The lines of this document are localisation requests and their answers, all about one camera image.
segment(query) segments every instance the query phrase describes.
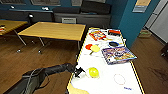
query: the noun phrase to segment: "table leg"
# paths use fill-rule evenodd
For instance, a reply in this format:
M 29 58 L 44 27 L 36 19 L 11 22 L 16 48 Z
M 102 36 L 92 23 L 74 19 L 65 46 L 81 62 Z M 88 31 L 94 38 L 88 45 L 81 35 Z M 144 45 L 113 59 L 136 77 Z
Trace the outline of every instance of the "table leg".
M 80 51 L 80 41 L 78 41 L 78 50 Z
M 40 39 L 41 44 L 42 44 L 43 46 L 45 46 L 43 40 L 42 40 L 40 37 L 39 37 L 39 39 Z
M 24 45 L 26 45 L 25 41 L 18 35 L 18 33 L 16 32 L 16 30 L 14 30 L 14 32 L 16 33 L 16 35 L 18 36 L 18 38 L 22 41 L 22 43 L 23 43 Z
M 47 41 L 47 43 L 45 44 L 45 43 L 43 42 L 43 40 L 41 39 L 41 37 L 39 37 L 39 39 L 40 39 L 40 42 L 41 42 L 41 44 L 42 44 L 42 47 L 39 49 L 38 53 L 39 53 L 39 54 L 42 54 L 42 52 L 41 52 L 42 48 L 46 47 L 47 45 L 50 45 L 50 41 Z

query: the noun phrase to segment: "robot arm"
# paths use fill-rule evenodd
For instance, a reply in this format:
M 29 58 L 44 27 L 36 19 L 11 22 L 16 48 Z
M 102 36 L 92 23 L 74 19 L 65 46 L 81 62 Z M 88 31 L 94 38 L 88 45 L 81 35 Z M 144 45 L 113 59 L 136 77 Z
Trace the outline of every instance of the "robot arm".
M 64 71 L 73 73 L 75 71 L 75 66 L 70 63 L 65 63 L 62 65 L 28 71 L 22 75 L 20 81 L 9 88 L 4 94 L 33 94 L 35 90 L 40 88 L 40 85 L 46 76 Z

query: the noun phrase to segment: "white tabletop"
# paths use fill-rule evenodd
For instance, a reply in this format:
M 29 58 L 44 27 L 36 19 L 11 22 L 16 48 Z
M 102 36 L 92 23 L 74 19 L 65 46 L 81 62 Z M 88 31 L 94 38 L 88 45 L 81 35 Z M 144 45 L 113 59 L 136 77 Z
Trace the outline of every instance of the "white tabletop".
M 107 37 L 120 43 L 119 46 L 124 46 L 122 37 Z M 89 94 L 142 94 L 130 62 L 114 65 L 106 63 L 101 50 L 109 48 L 108 42 L 109 40 L 94 41 L 87 35 L 76 67 L 81 67 L 85 71 L 90 67 L 95 67 L 99 71 L 99 78 L 90 78 L 86 76 L 85 72 L 82 72 L 79 75 L 80 78 L 72 77 L 72 86 L 77 89 L 86 90 Z M 98 44 L 100 51 L 89 55 L 91 51 L 85 48 L 87 44 Z

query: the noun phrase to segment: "wall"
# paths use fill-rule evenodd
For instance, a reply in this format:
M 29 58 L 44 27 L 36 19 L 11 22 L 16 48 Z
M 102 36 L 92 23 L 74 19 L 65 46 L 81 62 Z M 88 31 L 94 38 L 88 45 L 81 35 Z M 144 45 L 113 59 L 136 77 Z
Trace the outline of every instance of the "wall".
M 112 0 L 111 27 L 118 29 L 128 0 Z
M 124 38 L 127 39 L 126 45 L 130 48 L 152 14 L 160 0 L 151 0 L 144 13 L 133 13 L 132 10 L 137 0 L 128 0 L 118 29 L 121 30 Z
M 26 3 L 25 5 L 13 5 L 16 10 L 39 10 L 43 11 L 42 7 L 45 6 L 40 6 L 40 5 L 32 5 L 31 0 L 24 0 Z M 71 5 L 71 0 L 60 0 L 61 6 L 47 6 L 49 7 L 49 11 L 51 11 L 55 7 L 73 7 Z M 112 0 L 106 0 L 107 4 L 112 4 Z M 11 4 L 0 4 L 0 9 L 1 10 L 10 10 L 11 9 Z

